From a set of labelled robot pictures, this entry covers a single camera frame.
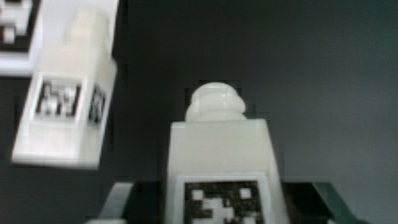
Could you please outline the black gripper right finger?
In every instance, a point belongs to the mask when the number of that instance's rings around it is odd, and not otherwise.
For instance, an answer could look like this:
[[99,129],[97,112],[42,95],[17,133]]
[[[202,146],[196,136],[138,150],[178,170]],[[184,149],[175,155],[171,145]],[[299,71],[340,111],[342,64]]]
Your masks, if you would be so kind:
[[283,190],[292,224],[369,224],[330,182],[285,182]]

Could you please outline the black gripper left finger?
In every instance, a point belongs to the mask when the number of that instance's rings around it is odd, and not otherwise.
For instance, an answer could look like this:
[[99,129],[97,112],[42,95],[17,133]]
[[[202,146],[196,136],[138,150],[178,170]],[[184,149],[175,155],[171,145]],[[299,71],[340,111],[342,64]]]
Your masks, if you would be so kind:
[[164,224],[164,192],[155,182],[118,182],[86,224]]

